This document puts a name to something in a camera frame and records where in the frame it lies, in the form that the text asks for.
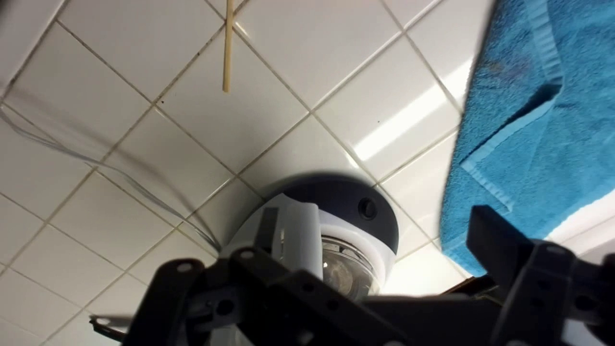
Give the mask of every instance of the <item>wooden stick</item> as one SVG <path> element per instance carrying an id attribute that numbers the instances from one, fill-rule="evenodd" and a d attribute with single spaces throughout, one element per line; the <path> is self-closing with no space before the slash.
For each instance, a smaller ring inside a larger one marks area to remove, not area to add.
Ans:
<path id="1" fill-rule="evenodd" d="M 230 91 L 230 39 L 234 27 L 232 0 L 226 0 L 222 91 Z"/>

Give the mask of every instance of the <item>tiled ceiling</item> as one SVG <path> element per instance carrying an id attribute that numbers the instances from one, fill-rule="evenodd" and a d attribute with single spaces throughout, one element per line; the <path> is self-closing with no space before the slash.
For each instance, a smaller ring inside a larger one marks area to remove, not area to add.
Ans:
<path id="1" fill-rule="evenodd" d="M 464 273 L 437 206 L 491 0 L 70 0 L 1 110 L 120 173 L 0 127 L 0 344 L 107 344 L 88 313 L 134 312 L 153 269 L 214 262 L 280 181 L 343 173 L 389 198 L 399 254 L 382 292 Z"/>

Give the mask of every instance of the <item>wire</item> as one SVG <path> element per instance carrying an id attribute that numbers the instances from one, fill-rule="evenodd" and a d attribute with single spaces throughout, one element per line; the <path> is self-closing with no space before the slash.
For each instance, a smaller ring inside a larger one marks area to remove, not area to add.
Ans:
<path id="1" fill-rule="evenodd" d="M 161 198 L 157 198 L 153 192 L 149 192 L 145 187 L 141 187 L 138 181 L 134 181 L 128 173 L 120 171 L 118 167 L 113 167 L 109 164 L 103 164 L 99 160 L 93 160 L 86 154 L 80 154 L 72 148 L 66 148 L 63 146 L 59 140 L 47 137 L 39 137 L 39 135 L 34 135 L 22 127 L 18 127 L 13 119 L 9 119 L 9 115 L 3 114 L 3 110 L 0 108 L 0 119 L 3 123 L 7 123 L 18 137 L 30 140 L 30 142 L 36 142 L 39 146 L 45 146 L 49 150 L 55 150 L 55 152 L 61 152 L 68 158 L 76 158 L 80 162 L 88 162 L 88 164 L 93 164 L 93 165 L 99 165 L 99 167 L 105 167 L 109 171 L 114 171 L 116 175 L 120 175 L 139 196 L 147 198 L 151 204 L 155 204 L 157 208 L 176 215 L 178 219 L 184 219 L 182 214 L 178 214 L 174 208 L 170 208 L 168 204 L 164 204 Z M 212 233 L 209 229 L 199 229 L 197 225 L 189 223 L 193 229 L 197 229 L 201 235 L 203 235 L 203 240 L 218 254 L 220 252 L 220 244 L 216 242 L 216 239 L 212 237 Z"/>

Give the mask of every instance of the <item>dark object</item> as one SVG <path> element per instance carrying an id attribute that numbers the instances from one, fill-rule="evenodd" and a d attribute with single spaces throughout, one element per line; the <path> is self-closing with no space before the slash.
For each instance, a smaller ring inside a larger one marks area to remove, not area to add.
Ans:
<path id="1" fill-rule="evenodd" d="M 253 344 L 549 346 L 562 344 L 564 319 L 615 342 L 612 258 L 589 265 L 556 244 L 530 242 L 487 208 L 472 210 L 470 242 L 507 292 L 503 308 L 466 294 L 355 304 L 305 271 L 289 273 L 261 248 L 241 248 L 209 269 L 193 260 L 161 265 L 122 344 L 199 346 L 212 329 L 234 323 Z"/>
<path id="2" fill-rule="evenodd" d="M 345 223 L 372 235 L 397 254 L 397 221 L 387 202 L 372 187 L 335 175 L 299 177 L 280 190 L 297 202 L 316 204 Z"/>

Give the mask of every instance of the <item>hanging towel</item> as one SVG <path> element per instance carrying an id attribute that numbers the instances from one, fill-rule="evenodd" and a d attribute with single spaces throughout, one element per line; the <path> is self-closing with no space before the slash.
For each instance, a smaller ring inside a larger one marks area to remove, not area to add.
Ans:
<path id="1" fill-rule="evenodd" d="M 615 2 L 499 0 L 443 194 L 443 252 L 480 275 L 464 246 L 472 206 L 543 239 L 612 189 Z"/>

